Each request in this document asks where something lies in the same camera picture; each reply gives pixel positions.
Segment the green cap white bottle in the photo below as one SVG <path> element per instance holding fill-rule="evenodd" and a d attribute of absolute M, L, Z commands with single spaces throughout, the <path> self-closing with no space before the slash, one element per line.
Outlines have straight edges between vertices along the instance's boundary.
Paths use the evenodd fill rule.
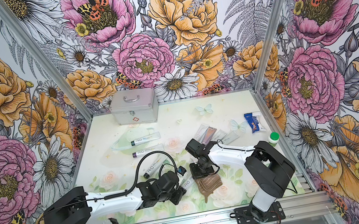
<path fill-rule="evenodd" d="M 270 133 L 269 137 L 268 137 L 268 143 L 272 146 L 275 147 L 277 145 L 277 143 L 279 142 L 280 139 L 280 135 L 278 132 L 272 132 Z"/>

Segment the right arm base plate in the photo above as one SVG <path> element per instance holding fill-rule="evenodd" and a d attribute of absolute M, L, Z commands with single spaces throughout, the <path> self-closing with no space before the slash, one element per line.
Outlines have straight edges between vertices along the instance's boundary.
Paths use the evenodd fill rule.
<path fill-rule="evenodd" d="M 230 218 L 237 221 L 237 224 L 265 224 L 268 222 L 281 221 L 285 219 L 285 213 L 276 201 L 271 204 L 267 211 L 261 211 L 253 205 L 235 208 Z"/>

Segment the purple cap toothpaste tube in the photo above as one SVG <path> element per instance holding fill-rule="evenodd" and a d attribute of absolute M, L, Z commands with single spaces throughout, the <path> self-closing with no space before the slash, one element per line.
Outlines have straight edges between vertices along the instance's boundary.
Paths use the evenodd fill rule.
<path fill-rule="evenodd" d="M 163 144 L 158 144 L 155 146 L 151 146 L 149 148 L 138 150 L 136 152 L 133 152 L 132 156 L 133 156 L 133 158 L 144 157 L 146 154 L 149 154 L 150 152 L 153 152 L 153 151 L 164 151 Z"/>
<path fill-rule="evenodd" d="M 181 187 L 184 188 L 185 190 L 189 190 L 190 188 L 192 188 L 192 186 L 195 184 L 195 180 L 192 176 L 190 176 L 189 178 L 187 178 L 186 180 L 184 180 L 181 184 Z"/>

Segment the pink cap toothpaste tube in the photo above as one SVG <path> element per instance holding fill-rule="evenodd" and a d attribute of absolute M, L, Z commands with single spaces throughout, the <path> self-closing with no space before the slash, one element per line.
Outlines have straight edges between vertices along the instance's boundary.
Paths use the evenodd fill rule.
<path fill-rule="evenodd" d="M 205 137 L 208 127 L 209 127 L 209 125 L 207 125 L 207 124 L 201 124 L 196 131 L 194 139 L 198 142 L 202 142 L 202 139 Z"/>

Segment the blue bandage packet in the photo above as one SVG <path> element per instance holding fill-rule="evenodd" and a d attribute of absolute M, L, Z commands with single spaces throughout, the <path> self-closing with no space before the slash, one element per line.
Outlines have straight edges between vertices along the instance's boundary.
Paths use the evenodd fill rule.
<path fill-rule="evenodd" d="M 252 133 L 265 131 L 265 127 L 261 122 L 262 113 L 261 112 L 252 112 L 244 114 L 246 122 L 249 124 Z"/>

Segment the metallic pink toothpaste tube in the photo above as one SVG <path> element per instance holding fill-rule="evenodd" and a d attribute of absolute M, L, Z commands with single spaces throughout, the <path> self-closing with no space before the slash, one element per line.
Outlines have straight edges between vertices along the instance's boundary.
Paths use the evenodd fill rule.
<path fill-rule="evenodd" d="M 208 144 L 212 140 L 212 138 L 215 135 L 216 131 L 217 131 L 217 128 L 208 127 L 207 130 L 205 131 L 202 139 L 201 139 L 202 143 L 203 144 Z"/>

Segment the dark green cap toothpaste tube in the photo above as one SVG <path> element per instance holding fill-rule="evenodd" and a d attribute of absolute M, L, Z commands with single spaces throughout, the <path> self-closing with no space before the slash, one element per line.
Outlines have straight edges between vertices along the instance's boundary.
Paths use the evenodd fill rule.
<path fill-rule="evenodd" d="M 155 132 L 155 133 L 146 135 L 146 136 L 144 136 L 144 137 L 135 139 L 134 141 L 131 141 L 131 146 L 132 146 L 132 147 L 134 147 L 134 146 L 139 146 L 139 145 L 141 145 L 141 144 L 148 143 L 148 142 L 151 142 L 151 141 L 155 141 L 155 140 L 158 140 L 158 139 L 160 139 L 160 138 L 161 138 L 160 133 L 159 133 L 159 132 Z"/>

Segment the black cap toothpaste tube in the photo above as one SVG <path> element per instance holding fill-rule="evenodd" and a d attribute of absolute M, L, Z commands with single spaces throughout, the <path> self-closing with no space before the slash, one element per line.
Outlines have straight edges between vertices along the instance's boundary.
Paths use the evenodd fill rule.
<path fill-rule="evenodd" d="M 217 141 L 223 139 L 225 136 L 227 136 L 227 132 L 223 130 L 217 130 L 216 133 L 213 135 L 212 140 Z"/>

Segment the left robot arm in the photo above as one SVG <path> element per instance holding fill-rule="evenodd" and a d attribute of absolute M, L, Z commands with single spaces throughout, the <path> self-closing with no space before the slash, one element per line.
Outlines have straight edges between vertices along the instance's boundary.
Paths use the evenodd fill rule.
<path fill-rule="evenodd" d="M 119 224 L 111 214 L 135 212 L 166 201 L 178 205 L 186 194 L 180 184 L 185 173 L 180 166 L 158 179 L 136 184 L 133 191 L 87 193 L 81 186 L 73 188 L 45 210 L 44 224 Z"/>

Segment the silver metal first-aid case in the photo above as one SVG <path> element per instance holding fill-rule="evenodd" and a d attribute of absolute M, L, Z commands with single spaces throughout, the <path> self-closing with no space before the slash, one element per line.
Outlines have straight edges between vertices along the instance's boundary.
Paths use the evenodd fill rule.
<path fill-rule="evenodd" d="M 157 122 L 159 103 L 153 88 L 117 91 L 110 112 L 120 125 Z"/>

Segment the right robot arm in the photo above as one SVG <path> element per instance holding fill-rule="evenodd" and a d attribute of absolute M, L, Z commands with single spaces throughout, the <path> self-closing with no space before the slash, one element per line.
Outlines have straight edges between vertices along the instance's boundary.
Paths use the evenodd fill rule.
<path fill-rule="evenodd" d="M 237 208 L 233 214 L 239 224 L 262 224 L 280 221 L 285 215 L 276 202 L 282 198 L 296 172 L 294 164 L 274 145 L 280 135 L 272 132 L 267 140 L 254 146 L 237 147 L 224 145 L 221 141 L 207 144 L 192 139 L 185 150 L 197 161 L 190 164 L 194 179 L 217 174 L 222 165 L 243 166 L 250 173 L 259 189 L 246 208 Z"/>

